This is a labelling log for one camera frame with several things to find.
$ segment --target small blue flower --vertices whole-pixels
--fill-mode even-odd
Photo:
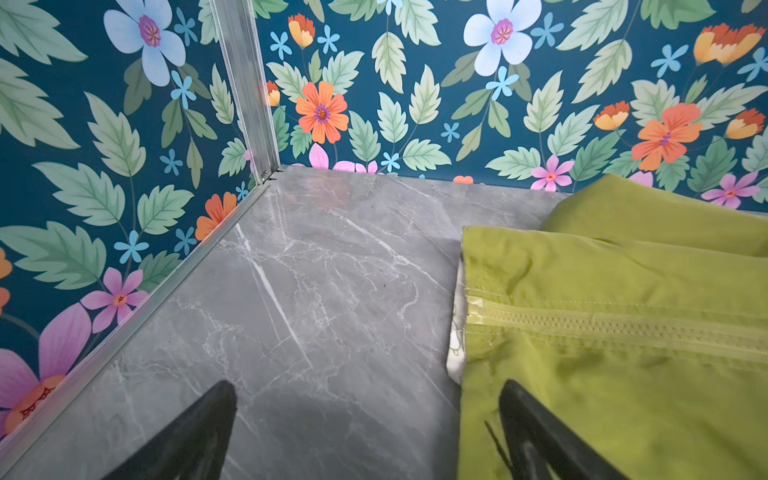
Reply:
[[[392,13],[392,5],[395,7],[402,7],[402,0],[376,0],[376,3],[381,5],[382,3],[386,2],[386,14],[389,15]]]
[[[757,74],[760,73],[760,70],[768,71],[768,58],[766,58],[765,47],[760,47],[755,50],[755,53],[752,54],[752,58],[755,59],[755,63],[744,65],[742,68],[739,68],[738,72],[736,72],[737,74],[745,74],[748,71],[751,71],[752,73],[746,78],[746,81],[754,80],[755,77],[757,77]]]
[[[533,48],[539,48],[541,47],[544,42],[547,42],[547,45],[550,47],[554,47],[554,35],[553,33],[557,33],[560,30],[562,30],[564,25],[562,23],[558,23],[556,25],[552,24],[552,12],[549,12],[544,17],[544,28],[542,27],[536,27],[533,30],[531,30],[531,36],[532,37],[539,37],[539,39],[536,41],[536,45],[534,45]]]
[[[176,244],[176,247],[174,247],[174,252],[178,252],[183,248],[184,255],[189,255],[190,245],[197,245],[197,240],[192,237],[193,233],[194,233],[194,227],[190,227],[189,230],[187,230],[186,235],[184,235],[184,230],[182,230],[181,228],[177,228],[176,238],[181,240],[181,242]]]
[[[400,154],[394,154],[391,157],[388,153],[384,152],[384,158],[386,160],[382,160],[382,167],[386,167],[386,170],[388,172],[392,171],[392,167],[400,169],[400,164],[397,163],[397,160],[400,158]]]
[[[187,103],[187,99],[189,98],[190,100],[197,100],[197,95],[190,91],[190,87],[192,86],[192,77],[187,75],[184,78],[184,81],[181,81],[179,72],[175,70],[170,73],[170,76],[173,77],[174,83],[176,86],[178,86],[178,88],[170,93],[170,97],[174,100],[181,97],[181,104],[184,106],[184,110],[187,110],[190,107],[190,105]]]
[[[197,42],[197,35],[195,35],[192,31],[192,27],[194,27],[194,19],[189,18],[184,20],[184,13],[181,11],[181,8],[178,7],[176,7],[176,16],[179,18],[179,22],[181,23],[174,25],[174,31],[179,35],[184,34],[184,44],[187,47],[190,46],[190,37],[192,37],[192,40]]]
[[[288,40],[288,34],[286,32],[280,34],[280,38],[278,38],[277,34],[274,31],[271,31],[270,37],[275,41],[275,43],[270,45],[270,50],[277,50],[277,56],[280,57],[280,60],[283,60],[283,54],[293,55],[293,50],[291,50],[288,45],[285,45]]]
[[[664,58],[657,58],[650,63],[650,66],[652,68],[661,67],[656,73],[658,78],[661,78],[664,75],[664,73],[667,71],[667,68],[669,68],[671,71],[679,71],[680,62],[675,60],[675,58],[685,55],[685,52],[687,51],[688,45],[683,45],[682,47],[675,50],[674,53],[672,53],[672,45],[666,44],[661,49],[661,54],[664,56]]]
[[[131,230],[131,233],[128,234],[128,243],[117,242],[114,245],[115,250],[125,250],[125,253],[123,253],[123,256],[120,257],[120,263],[127,262],[128,257],[133,257],[134,262],[136,263],[141,262],[141,255],[139,255],[139,252],[149,248],[149,243],[141,242],[139,244],[136,244],[138,240],[139,240],[139,233],[136,230]]]
[[[448,137],[448,143],[451,143],[451,140],[454,138],[458,138],[458,134],[456,133],[456,129],[458,128],[458,122],[454,122],[453,126],[450,126],[448,124],[443,124],[443,127],[445,127],[445,131],[440,134],[441,137]]]
[[[179,167],[181,166],[181,160],[176,160],[176,151],[171,148],[168,151],[168,156],[165,155],[160,156],[160,161],[167,165],[165,167],[165,170],[163,170],[164,173],[169,174],[171,170],[174,171],[174,175],[178,177],[179,175]]]
[[[243,198],[250,193],[248,189],[245,188],[245,182],[241,183],[239,187],[235,187],[235,191],[237,192],[237,201],[239,202],[243,201]]]
[[[507,68],[506,67],[499,67],[498,68],[498,81],[490,81],[487,84],[485,84],[485,88],[487,90],[493,90],[494,88],[496,91],[493,92],[493,99],[496,100],[502,92],[504,92],[505,97],[511,97],[512,95],[512,89],[509,87],[509,85],[515,83],[518,78],[520,78],[520,75],[514,74],[509,77],[507,77]]]
[[[328,49],[329,48],[331,50],[333,50],[333,51],[339,51],[336,48],[336,46],[333,44],[333,42],[339,41],[339,38],[341,38],[339,36],[339,34],[338,33],[334,33],[333,35],[331,35],[331,27],[329,27],[328,25],[326,25],[326,27],[325,27],[325,33],[326,33],[325,37],[318,37],[317,38],[317,43],[324,43],[325,44],[325,46],[323,46],[323,53],[328,53]]]

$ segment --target gray marble surface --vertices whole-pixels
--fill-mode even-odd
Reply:
[[[563,194],[289,167],[8,473],[100,478],[219,379],[223,478],[454,478],[462,227]]]

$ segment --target orange tulip flower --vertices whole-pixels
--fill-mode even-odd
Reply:
[[[0,248],[0,278],[7,277],[11,273],[11,270],[13,270],[13,266],[11,265],[11,262],[5,259],[5,250]],[[11,293],[5,288],[0,288],[0,313],[2,313],[2,307],[4,307],[10,299]]]
[[[617,104],[608,105],[594,118],[594,125],[601,130],[616,130],[629,117],[629,104],[620,101]]]
[[[748,25],[731,30],[728,25],[706,27],[694,45],[694,57],[698,63],[717,60],[728,65],[750,52],[765,34],[765,28]]]
[[[271,107],[276,107],[280,104],[280,90],[277,89],[275,82],[268,81],[266,83],[266,96],[270,99]]]
[[[725,130],[725,136],[733,140],[752,137],[763,131],[765,120],[766,116],[754,108],[743,111],[738,117],[730,121]]]
[[[701,110],[693,104],[668,108],[661,115],[663,123],[651,120],[637,134],[638,138],[646,141],[632,147],[632,160],[642,160],[640,169],[645,171],[658,169],[662,158],[668,164],[674,163],[687,151],[683,144],[699,137],[702,124],[693,121],[700,116]]]
[[[197,230],[195,230],[194,237],[199,241],[205,240],[205,237],[210,235],[210,232],[214,231],[214,228],[218,227],[219,223],[223,222],[236,206],[237,197],[235,197],[235,194],[226,192],[223,204],[221,203],[221,197],[218,194],[214,194],[205,203],[205,211],[208,212],[210,218],[197,218]]]
[[[288,17],[288,29],[290,36],[301,48],[309,47],[315,39],[315,24],[300,13]]]
[[[304,115],[299,119],[299,125],[305,134],[312,132],[312,141],[324,144],[335,144],[341,140],[339,130],[344,131],[349,125],[349,117],[344,115],[346,101],[344,95],[333,95],[333,85],[320,82],[320,90],[315,84],[306,84],[302,88],[304,98],[296,99],[296,112]]]

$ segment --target large pink flower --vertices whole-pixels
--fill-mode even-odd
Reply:
[[[536,180],[533,185],[531,185],[531,190],[541,190],[543,188],[547,192],[554,192],[558,189],[555,184],[560,185],[561,187],[570,185],[573,180],[568,175],[563,174],[571,171],[571,168],[574,167],[576,162],[569,160],[563,162],[559,167],[558,163],[560,163],[560,159],[555,155],[552,155],[547,159],[546,170],[542,167],[536,167],[531,170],[532,176],[541,178],[541,180]]]
[[[752,197],[760,192],[760,187],[753,185],[749,187],[749,184],[755,181],[757,178],[757,172],[746,174],[741,177],[741,180],[736,181],[736,175],[728,174],[720,181],[720,186],[723,188],[714,188],[701,194],[701,198],[704,200],[712,200],[710,203],[715,205],[725,205],[728,208],[734,210],[741,205],[741,199],[739,197]]]
[[[134,292],[141,285],[144,272],[136,270],[128,275],[123,283],[123,276],[116,269],[109,267],[104,274],[104,286],[108,292],[96,290],[84,296],[80,303],[89,310],[104,308],[94,318],[94,333],[99,333],[112,324],[114,314],[118,315],[118,325],[125,323],[131,314],[131,306],[138,306],[149,296],[147,292]]]
[[[329,165],[328,154],[323,149],[323,147],[321,147],[319,144],[314,144],[312,148],[310,148],[310,163],[312,164],[312,168],[328,170],[328,165]],[[293,164],[293,166],[303,167],[302,164]],[[378,169],[379,169],[379,165],[376,163],[376,161],[370,162],[367,168],[363,164],[356,164],[355,162],[351,162],[347,160],[336,162],[336,164],[333,165],[333,170],[337,170],[341,172],[357,172],[358,174],[373,175],[376,173]]]
[[[59,313],[40,335],[39,378],[11,350],[0,349],[0,438],[21,425],[61,383],[91,335],[91,318],[80,303]]]

